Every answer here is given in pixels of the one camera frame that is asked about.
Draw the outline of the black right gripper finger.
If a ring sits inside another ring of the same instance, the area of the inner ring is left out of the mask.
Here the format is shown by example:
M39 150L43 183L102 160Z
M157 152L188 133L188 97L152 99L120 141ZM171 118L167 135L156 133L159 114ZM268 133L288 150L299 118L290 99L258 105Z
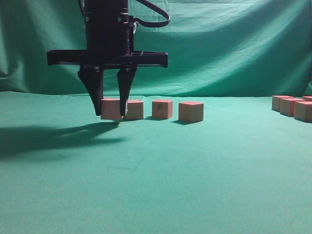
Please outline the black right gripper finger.
M78 71L78 77L89 93L97 116L101 115L103 75L104 70L100 67L80 67Z
M130 90L137 72L137 66L123 66L117 73L120 115L126 116Z

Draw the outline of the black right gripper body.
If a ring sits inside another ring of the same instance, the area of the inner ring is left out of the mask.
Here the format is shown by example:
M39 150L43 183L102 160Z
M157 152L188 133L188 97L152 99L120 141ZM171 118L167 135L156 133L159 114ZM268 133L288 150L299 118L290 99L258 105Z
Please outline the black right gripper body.
M129 15L94 14L85 17L85 50L50 50L47 52L48 65L78 65L90 69L117 69L130 66L168 67L166 52L136 51L134 34L137 26L159 28L164 22L146 22Z

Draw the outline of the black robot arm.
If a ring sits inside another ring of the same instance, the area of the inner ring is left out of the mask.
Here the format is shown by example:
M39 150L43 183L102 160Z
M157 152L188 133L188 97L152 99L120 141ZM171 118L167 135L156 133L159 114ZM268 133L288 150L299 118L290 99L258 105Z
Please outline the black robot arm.
M160 28L169 24L170 15L142 0L141 4L162 15L162 22L148 22L129 15L127 0L78 1L84 19L87 48L85 50L50 50L48 65L79 65L78 78L87 89L96 115L104 105L104 71L118 69L119 114L126 116L130 90L140 66L168 67L166 52L146 52L134 49L137 26Z

